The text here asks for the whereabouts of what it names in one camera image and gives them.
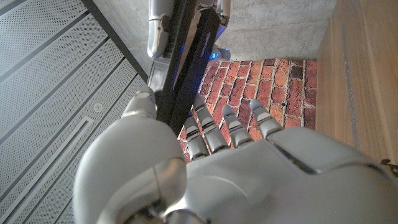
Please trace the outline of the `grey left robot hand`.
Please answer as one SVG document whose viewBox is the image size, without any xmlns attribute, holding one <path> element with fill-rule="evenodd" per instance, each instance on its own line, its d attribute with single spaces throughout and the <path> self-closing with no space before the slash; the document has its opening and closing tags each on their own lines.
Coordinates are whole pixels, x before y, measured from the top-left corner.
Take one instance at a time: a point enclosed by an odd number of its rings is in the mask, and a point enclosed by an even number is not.
<svg viewBox="0 0 398 224">
<path fill-rule="evenodd" d="M 73 189 L 76 223 L 396 223 L 397 179 L 314 130 L 283 128 L 257 100 L 254 141 L 229 106 L 229 147 L 201 98 L 191 162 L 156 118 L 149 87 L 89 146 Z"/>
</svg>

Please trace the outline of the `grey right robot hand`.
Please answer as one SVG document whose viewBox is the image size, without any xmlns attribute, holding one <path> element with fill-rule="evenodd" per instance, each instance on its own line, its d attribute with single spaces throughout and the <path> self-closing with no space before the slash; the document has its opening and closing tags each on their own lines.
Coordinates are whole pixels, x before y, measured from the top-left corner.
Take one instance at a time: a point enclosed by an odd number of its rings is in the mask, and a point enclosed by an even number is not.
<svg viewBox="0 0 398 224">
<path fill-rule="evenodd" d="M 214 10 L 220 18 L 220 24 L 216 33 L 215 40 L 218 40 L 226 30 L 231 17 L 230 0 L 191 0 L 189 3 L 195 3 L 196 11 L 205 9 Z M 150 0 L 149 1 L 149 38 L 147 44 L 147 53 L 151 58 L 163 56 L 170 35 L 172 34 L 173 13 L 177 12 L 177 4 L 183 1 L 175 0 Z"/>
</svg>

